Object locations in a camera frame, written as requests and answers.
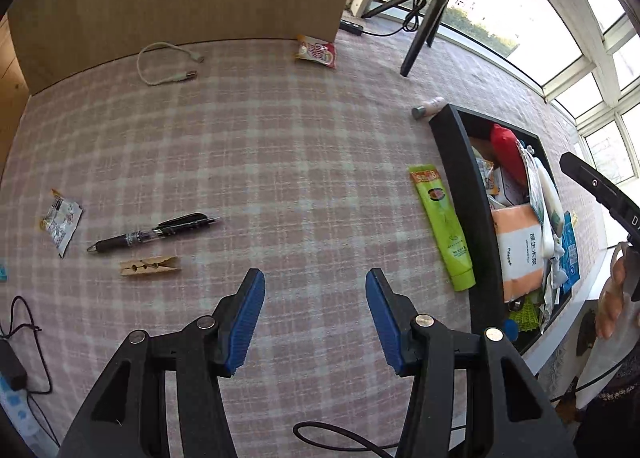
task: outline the black pen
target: black pen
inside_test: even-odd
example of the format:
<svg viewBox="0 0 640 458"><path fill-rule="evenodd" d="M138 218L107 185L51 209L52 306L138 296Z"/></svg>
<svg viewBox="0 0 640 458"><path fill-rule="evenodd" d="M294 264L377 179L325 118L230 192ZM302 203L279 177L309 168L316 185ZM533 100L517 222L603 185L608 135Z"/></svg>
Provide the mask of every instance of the black pen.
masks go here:
<svg viewBox="0 0 640 458"><path fill-rule="evenodd" d="M166 238L167 236L173 236L179 232L206 228L213 222L217 222L219 220L219 216L215 218L207 218L207 216L202 213L187 214L181 218L163 222L153 229L130 232L129 234L122 234L115 238L102 240L93 244L86 251L91 254L101 254L109 252L115 248L126 248L131 245L152 242L161 238Z"/></svg>

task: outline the green tube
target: green tube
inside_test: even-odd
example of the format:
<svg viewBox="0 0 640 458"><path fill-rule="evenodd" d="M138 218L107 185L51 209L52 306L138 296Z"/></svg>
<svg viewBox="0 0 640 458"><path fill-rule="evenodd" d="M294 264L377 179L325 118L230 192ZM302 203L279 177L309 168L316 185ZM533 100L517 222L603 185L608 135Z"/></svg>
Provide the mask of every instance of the green tube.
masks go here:
<svg viewBox="0 0 640 458"><path fill-rule="evenodd" d="M476 284L476 277L466 248L465 233L444 191L438 170L431 164L410 165L409 174L427 211L453 289L461 292L471 288Z"/></svg>

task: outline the tree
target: tree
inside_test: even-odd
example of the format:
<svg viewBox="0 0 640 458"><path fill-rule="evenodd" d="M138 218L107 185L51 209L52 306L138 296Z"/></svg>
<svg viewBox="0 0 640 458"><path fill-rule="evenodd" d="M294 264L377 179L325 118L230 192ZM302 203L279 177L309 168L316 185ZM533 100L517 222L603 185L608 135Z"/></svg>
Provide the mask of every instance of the tree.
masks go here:
<svg viewBox="0 0 640 458"><path fill-rule="evenodd" d="M430 3L431 0L427 0L424 8L427 9ZM402 4L407 9L411 9L412 5L411 1ZM442 16L442 22L475 39L503 57L508 57L518 47L518 43L513 39L492 34L481 24L469 21L466 12L460 8L448 6Z"/></svg>

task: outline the checkered fabric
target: checkered fabric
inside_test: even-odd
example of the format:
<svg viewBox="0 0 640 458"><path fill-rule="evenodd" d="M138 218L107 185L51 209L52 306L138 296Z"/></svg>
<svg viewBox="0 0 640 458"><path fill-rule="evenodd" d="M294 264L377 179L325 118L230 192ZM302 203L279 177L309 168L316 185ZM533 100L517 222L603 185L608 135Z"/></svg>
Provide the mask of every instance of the checkered fabric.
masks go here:
<svg viewBox="0 0 640 458"><path fill-rule="evenodd" d="M9 275L0 318L6 327L15 294L33 308L54 383L41 405L59 437L130 331L179 330L258 267L267 293L254 338L236 376L221 379L239 456L334 456L293 436L302 420L397 441L411 380L385 363L366 272L380 266L419 311L451 329L469 327L467 294L452 290L406 169L442 169L427 121L410 116L434 96L542 138L562 204L577 212L580 270L588 273L599 212L558 166L575 128L512 76L439 39L401 77L411 39L340 32L335 70L294 60L296 43L286 40L194 45L206 56L201 65L152 51L142 59L148 77L197 69L197 79L149 88L132 56L31 98L0 187L0 258ZM84 209L62 260L37 227L52 187ZM223 220L135 250L86 253L97 240L191 212ZM118 274L121 260L164 255L179 256L182 270L152 279ZM44 374L25 331L12 345L36 388ZM176 452L174 416L170 436Z"/></svg>

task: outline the blue gripper pad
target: blue gripper pad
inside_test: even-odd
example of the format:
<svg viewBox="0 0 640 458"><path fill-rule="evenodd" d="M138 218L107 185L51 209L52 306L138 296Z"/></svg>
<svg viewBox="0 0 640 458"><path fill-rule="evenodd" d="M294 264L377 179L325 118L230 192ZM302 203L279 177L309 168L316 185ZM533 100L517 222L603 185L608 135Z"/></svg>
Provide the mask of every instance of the blue gripper pad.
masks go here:
<svg viewBox="0 0 640 458"><path fill-rule="evenodd" d="M386 363L391 366L397 375L404 371L404 359L402 358L401 333L398 324L394 320L391 308L386 301L382 287L373 270L367 272L365 291L369 310L376 325L378 338L385 353Z"/></svg>
<svg viewBox="0 0 640 458"><path fill-rule="evenodd" d="M228 355L224 367L233 375L244 364L249 343L254 336L255 324L264 302L264 274L259 270L251 282L249 290L241 299L238 314L229 331Z"/></svg>

